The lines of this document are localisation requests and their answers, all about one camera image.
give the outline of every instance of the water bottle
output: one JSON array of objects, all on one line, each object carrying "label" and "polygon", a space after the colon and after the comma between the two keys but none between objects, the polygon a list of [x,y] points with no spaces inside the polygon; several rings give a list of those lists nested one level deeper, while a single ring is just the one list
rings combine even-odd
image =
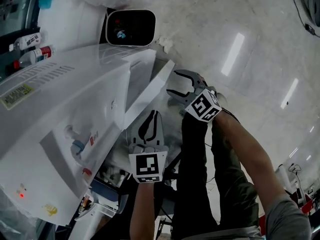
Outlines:
[{"label": "water bottle", "polygon": [[15,60],[13,65],[16,70],[33,65],[54,55],[56,49],[53,45],[45,46],[39,49],[31,50]]},{"label": "water bottle", "polygon": [[28,34],[23,37],[19,37],[14,43],[9,45],[9,51],[22,51],[30,47],[40,45],[47,39],[46,32]]}]

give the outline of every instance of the floor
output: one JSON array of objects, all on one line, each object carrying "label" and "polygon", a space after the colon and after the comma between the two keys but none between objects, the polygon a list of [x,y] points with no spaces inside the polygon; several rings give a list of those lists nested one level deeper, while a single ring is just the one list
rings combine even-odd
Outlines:
[{"label": "floor", "polygon": [[[296,2],[309,23],[301,0]],[[173,43],[168,56],[226,97],[227,108],[264,147],[275,170],[299,162],[307,189],[319,177],[320,39],[305,31],[293,0],[158,0],[149,8],[157,16],[158,36]],[[191,91],[191,83],[174,74],[169,87]],[[168,98],[163,93],[154,102],[170,142],[180,137],[181,119],[178,111],[164,109]],[[206,142],[211,144],[209,134]],[[210,152],[208,179],[214,175]],[[215,181],[208,185],[219,220]]]}]

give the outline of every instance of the forearm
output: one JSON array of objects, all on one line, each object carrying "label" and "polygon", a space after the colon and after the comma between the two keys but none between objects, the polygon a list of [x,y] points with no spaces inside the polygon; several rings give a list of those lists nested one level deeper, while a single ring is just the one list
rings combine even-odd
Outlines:
[{"label": "forearm", "polygon": [[258,141],[229,114],[222,111],[215,120],[251,177],[262,206],[266,210],[277,196],[285,193],[268,154]]},{"label": "forearm", "polygon": [[155,232],[154,183],[138,186],[130,222],[132,240],[152,240]]}]

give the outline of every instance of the bottle cap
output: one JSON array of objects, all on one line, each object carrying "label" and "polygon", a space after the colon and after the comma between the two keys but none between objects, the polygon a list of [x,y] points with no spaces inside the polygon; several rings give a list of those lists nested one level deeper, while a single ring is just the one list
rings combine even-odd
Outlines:
[{"label": "bottle cap", "polygon": [[13,62],[13,67],[14,67],[14,69],[15,69],[15,70],[20,69],[20,63],[19,63],[19,60],[15,60],[15,61]]}]

